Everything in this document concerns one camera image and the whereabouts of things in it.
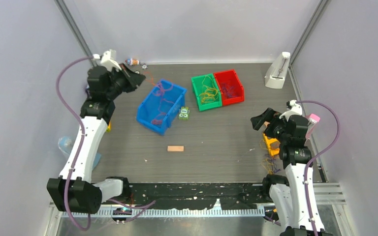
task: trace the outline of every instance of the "wood grain surface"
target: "wood grain surface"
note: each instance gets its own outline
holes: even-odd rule
[[[112,130],[99,146],[102,158],[93,171],[92,181],[109,176],[127,177],[130,182],[247,182],[267,175],[261,161],[266,150],[260,147],[261,133],[253,130],[250,118],[268,107],[285,111],[286,102],[296,99],[290,78],[283,89],[264,86],[270,64],[173,64],[140,66],[155,81],[161,78],[188,89],[186,106],[189,120],[173,121],[164,136],[140,125],[137,108],[153,86],[145,81],[132,93],[115,101]],[[199,112],[191,88],[191,77],[235,69],[245,89],[245,101]],[[184,146],[183,152],[167,152],[167,146]],[[316,181],[320,180],[314,171]]]

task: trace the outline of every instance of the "green plastic basket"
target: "green plastic basket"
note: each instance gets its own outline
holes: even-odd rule
[[[192,80],[193,93],[195,93],[196,101],[198,103],[200,112],[217,108],[217,107],[222,107],[220,89],[217,85],[217,82],[215,81],[215,77],[213,74],[192,77],[191,80]],[[202,93],[205,92],[207,87],[216,88],[218,90],[218,93],[214,97],[215,100],[202,102]]]

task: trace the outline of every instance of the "pink object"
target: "pink object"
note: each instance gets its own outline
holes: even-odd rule
[[[319,116],[317,116],[315,114],[310,114],[309,116],[306,116],[306,119],[308,119],[309,125],[308,125],[308,131],[307,131],[307,134],[305,135],[305,137],[307,139],[310,139],[311,138],[311,134],[314,131],[315,126],[319,122],[320,118],[319,118]]]

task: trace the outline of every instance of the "blue bin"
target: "blue bin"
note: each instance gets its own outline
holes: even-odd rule
[[[178,115],[180,108],[185,106],[187,90],[164,79],[161,79],[159,83],[166,92],[161,96],[159,87],[154,87],[138,107],[137,121],[148,129],[164,135]]]

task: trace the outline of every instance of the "gray wall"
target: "gray wall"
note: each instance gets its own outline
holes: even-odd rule
[[[83,56],[52,0],[0,0],[0,236],[42,233],[47,180],[65,163],[58,138],[78,127],[57,99],[55,80]],[[73,68],[62,83],[77,111],[89,66]]]
[[[323,157],[338,181],[358,236],[378,235],[378,0],[331,1],[294,64],[303,99],[337,111],[339,142]],[[329,113],[315,131],[318,149],[335,136]]]
[[[93,51],[145,62],[273,61],[292,51],[317,0],[66,0]]]

